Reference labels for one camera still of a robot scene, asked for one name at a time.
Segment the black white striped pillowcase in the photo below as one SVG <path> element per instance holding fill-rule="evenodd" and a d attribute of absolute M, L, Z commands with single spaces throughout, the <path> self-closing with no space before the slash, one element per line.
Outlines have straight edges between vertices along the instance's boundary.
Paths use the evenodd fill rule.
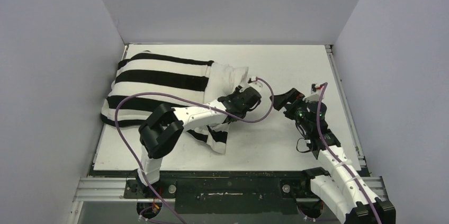
<path fill-rule="evenodd" d="M 120 127 L 140 125 L 161 104 L 171 107 L 187 106 L 186 103 L 171 98 L 171 95 L 203 103 L 214 62 L 159 55 L 149 51 L 120 61 L 111 91 L 101 108 L 101 121 L 113 126 L 118 104 L 124 98 L 142 92 L 152 94 L 134 97 L 122 105 L 118 112 Z"/>

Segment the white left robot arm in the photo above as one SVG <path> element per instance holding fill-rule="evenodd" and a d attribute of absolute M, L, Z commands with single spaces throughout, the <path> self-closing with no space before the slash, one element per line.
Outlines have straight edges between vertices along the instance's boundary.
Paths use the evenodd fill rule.
<path fill-rule="evenodd" d="M 139 128 L 142 168 L 138 171 L 138 191 L 147 198 L 158 192 L 162 158 L 174 149 L 183 132 L 197 129 L 223 132 L 260 104 L 261 89 L 260 83 L 253 82 L 239 85 L 233 93 L 203 106 L 157 107 Z"/>

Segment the black metal base rail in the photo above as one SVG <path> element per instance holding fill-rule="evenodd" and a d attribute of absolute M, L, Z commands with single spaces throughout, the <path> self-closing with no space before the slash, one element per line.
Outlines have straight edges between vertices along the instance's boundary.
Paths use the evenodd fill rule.
<path fill-rule="evenodd" d="M 137 171 L 82 178 L 74 200 L 132 205 L 139 221 L 191 223 L 193 217 L 213 216 L 218 222 L 233 214 L 301 214 L 320 221 L 319 214 L 331 211 L 310 191 L 309 173 L 304 171 L 162 171 L 158 182 L 146 187 Z M 383 200 L 388 200 L 381 179 L 361 176 Z M 332 213 L 331 221 L 339 220 Z"/>

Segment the white pillow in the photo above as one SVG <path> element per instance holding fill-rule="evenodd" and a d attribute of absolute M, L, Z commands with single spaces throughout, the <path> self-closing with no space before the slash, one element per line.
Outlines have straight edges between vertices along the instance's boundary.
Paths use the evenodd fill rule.
<path fill-rule="evenodd" d="M 209 73 L 209 80 L 204 91 L 203 103 L 210 103 L 219 97 L 227 96 L 243 82 L 249 67 L 233 67 L 214 62 Z"/>

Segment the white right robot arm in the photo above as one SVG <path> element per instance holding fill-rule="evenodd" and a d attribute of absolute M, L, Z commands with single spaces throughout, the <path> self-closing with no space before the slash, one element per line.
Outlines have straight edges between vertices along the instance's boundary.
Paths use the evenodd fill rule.
<path fill-rule="evenodd" d="M 293 88 L 270 98 L 274 109 L 295 122 L 321 164 L 300 181 L 300 191 L 318 196 L 340 223 L 395 223 L 394 205 L 381 199 L 363 180 L 329 128 L 323 103 L 325 89 L 324 84 L 313 86 L 311 95 L 305 96 Z"/>

